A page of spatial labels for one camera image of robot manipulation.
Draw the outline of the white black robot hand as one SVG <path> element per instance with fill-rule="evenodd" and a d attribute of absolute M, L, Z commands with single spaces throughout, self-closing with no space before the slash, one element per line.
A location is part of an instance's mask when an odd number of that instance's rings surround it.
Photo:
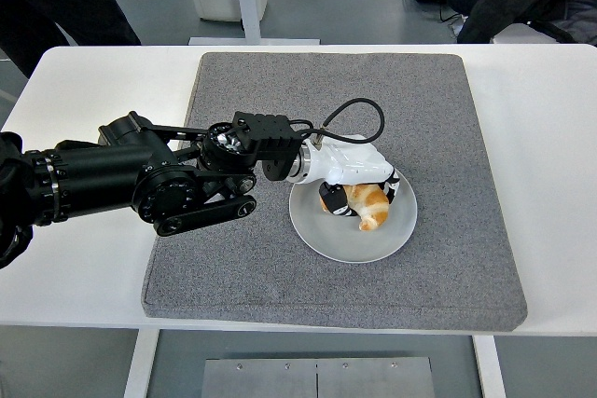
<path fill-rule="evenodd" d="M 397 170 L 371 143 L 347 143 L 325 137 L 320 144 L 307 141 L 287 179 L 315 183 L 324 211 L 360 217 L 359 228 L 373 230 L 389 215 L 399 188 Z"/>

